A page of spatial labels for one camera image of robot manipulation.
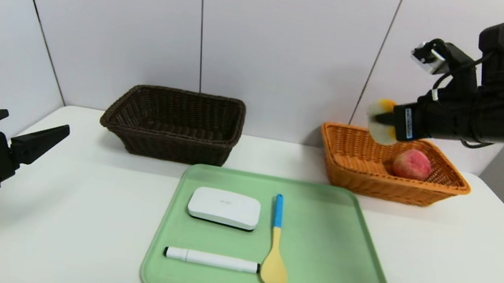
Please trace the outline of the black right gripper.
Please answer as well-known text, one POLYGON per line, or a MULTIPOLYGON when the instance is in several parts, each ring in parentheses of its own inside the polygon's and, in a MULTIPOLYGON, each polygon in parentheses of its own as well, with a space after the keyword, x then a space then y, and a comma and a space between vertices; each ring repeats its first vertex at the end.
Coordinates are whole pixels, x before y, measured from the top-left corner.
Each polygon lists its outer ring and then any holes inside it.
POLYGON ((394 113, 374 114, 377 124, 395 126, 399 141, 420 139, 470 140, 474 101, 435 101, 430 95, 415 103, 396 105, 394 113))

